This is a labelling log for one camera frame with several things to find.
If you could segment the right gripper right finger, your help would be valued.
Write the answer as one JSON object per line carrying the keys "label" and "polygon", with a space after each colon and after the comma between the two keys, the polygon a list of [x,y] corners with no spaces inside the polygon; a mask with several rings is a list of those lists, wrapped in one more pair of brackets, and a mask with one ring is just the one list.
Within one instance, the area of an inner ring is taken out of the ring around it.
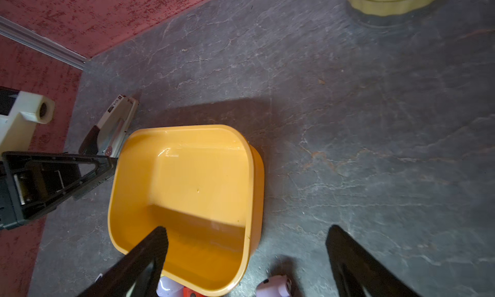
{"label": "right gripper right finger", "polygon": [[340,296],[415,296],[340,226],[330,227],[326,249]]}

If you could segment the purple flashlight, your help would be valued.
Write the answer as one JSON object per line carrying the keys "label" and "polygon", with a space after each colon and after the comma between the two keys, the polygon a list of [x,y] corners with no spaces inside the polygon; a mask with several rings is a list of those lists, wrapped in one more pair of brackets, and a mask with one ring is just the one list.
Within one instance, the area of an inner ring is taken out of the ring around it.
{"label": "purple flashlight", "polygon": [[287,275],[276,275],[265,279],[255,290],[256,297],[292,297],[292,283]]}

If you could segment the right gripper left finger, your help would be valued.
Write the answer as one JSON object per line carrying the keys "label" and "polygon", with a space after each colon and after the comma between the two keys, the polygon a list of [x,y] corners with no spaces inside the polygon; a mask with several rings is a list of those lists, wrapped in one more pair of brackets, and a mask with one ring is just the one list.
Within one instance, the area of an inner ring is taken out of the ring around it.
{"label": "right gripper left finger", "polygon": [[166,228],[156,227],[80,296],[157,296],[168,246]]}

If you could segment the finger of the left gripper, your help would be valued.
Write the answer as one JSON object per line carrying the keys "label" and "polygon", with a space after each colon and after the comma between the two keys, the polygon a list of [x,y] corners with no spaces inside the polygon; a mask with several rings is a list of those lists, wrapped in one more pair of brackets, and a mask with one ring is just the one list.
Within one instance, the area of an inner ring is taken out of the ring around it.
{"label": "finger of the left gripper", "polygon": [[117,159],[68,153],[6,151],[1,155],[1,229],[44,217],[113,177]]}

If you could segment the yellow plastic storage box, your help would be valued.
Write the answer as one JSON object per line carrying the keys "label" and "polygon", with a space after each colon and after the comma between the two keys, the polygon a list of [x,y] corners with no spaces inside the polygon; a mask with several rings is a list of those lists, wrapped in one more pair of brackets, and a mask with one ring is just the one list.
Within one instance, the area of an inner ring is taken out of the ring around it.
{"label": "yellow plastic storage box", "polygon": [[166,228],[162,275],[223,296],[241,282],[259,245],[263,204],[263,161],[236,129],[140,129],[118,158],[108,230],[125,254],[156,227]]}

